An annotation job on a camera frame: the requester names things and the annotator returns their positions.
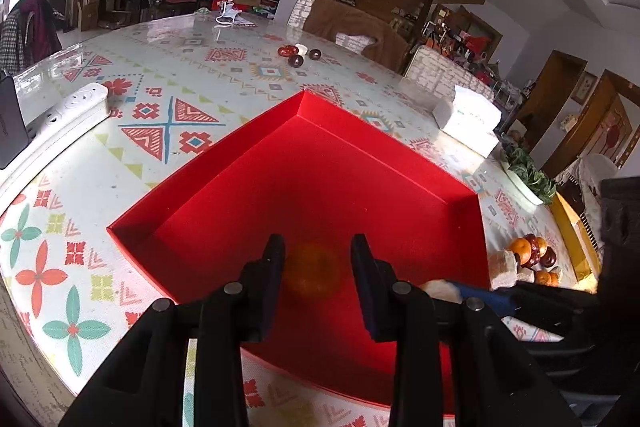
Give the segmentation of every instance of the red tray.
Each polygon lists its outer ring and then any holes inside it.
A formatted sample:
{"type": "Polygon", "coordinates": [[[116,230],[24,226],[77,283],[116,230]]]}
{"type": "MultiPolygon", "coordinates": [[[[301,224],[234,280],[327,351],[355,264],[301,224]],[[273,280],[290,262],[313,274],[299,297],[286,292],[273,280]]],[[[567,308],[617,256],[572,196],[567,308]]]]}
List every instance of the red tray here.
{"type": "MultiPolygon", "coordinates": [[[[194,158],[109,232],[178,303],[234,280],[260,257],[270,233],[281,233],[287,261],[273,329],[267,341],[244,348],[303,380],[382,405],[392,397],[396,345],[375,344],[364,328],[351,237],[365,233],[374,256],[392,263],[400,279],[489,288],[476,194],[309,92],[194,158]]],[[[446,412],[453,413],[444,346],[441,359],[446,412]]]]}

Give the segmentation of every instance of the picture frame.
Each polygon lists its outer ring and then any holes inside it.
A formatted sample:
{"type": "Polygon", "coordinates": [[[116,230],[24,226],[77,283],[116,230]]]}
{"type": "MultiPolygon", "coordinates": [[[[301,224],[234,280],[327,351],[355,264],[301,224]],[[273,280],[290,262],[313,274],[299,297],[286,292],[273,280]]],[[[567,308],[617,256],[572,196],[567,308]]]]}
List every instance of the picture frame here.
{"type": "Polygon", "coordinates": [[[580,105],[584,105],[591,94],[591,90],[597,83],[598,77],[596,75],[583,71],[578,83],[575,84],[574,92],[571,93],[571,99],[580,105]]]}

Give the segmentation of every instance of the plaid jacket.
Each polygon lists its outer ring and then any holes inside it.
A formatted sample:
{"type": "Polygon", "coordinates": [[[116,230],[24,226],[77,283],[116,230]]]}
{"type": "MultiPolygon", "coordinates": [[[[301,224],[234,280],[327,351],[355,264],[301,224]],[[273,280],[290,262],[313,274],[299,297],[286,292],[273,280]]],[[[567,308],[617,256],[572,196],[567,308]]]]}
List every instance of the plaid jacket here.
{"type": "Polygon", "coordinates": [[[0,69],[14,76],[32,64],[22,40],[20,10],[14,10],[0,26],[0,69]]]}

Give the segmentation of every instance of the white brick pattern chair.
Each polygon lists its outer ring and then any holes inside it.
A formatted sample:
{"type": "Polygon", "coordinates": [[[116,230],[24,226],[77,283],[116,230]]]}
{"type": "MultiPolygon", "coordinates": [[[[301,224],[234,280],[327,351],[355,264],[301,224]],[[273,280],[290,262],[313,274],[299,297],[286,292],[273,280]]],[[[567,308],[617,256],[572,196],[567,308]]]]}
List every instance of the white brick pattern chair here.
{"type": "Polygon", "coordinates": [[[438,98],[451,102],[456,95],[455,86],[467,87],[483,95],[489,102],[494,101],[493,89],[427,46],[420,46],[415,52],[404,78],[438,98]]]}
{"type": "MultiPolygon", "coordinates": [[[[306,18],[311,13],[311,7],[315,0],[297,0],[296,5],[291,11],[291,16],[287,22],[287,26],[301,30],[305,25],[306,18]]],[[[344,33],[338,33],[335,36],[335,43],[338,46],[347,48],[349,51],[360,55],[364,48],[376,42],[376,39],[367,37],[366,35],[350,36],[344,33]]]]}

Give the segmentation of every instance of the black phone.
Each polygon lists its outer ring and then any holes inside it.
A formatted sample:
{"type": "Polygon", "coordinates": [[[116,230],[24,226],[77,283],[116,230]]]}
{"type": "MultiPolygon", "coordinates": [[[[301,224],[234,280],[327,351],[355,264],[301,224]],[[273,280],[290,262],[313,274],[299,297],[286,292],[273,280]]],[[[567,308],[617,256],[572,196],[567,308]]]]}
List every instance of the black phone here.
{"type": "Polygon", "coordinates": [[[29,142],[14,78],[0,72],[0,169],[5,169],[29,142]]]}

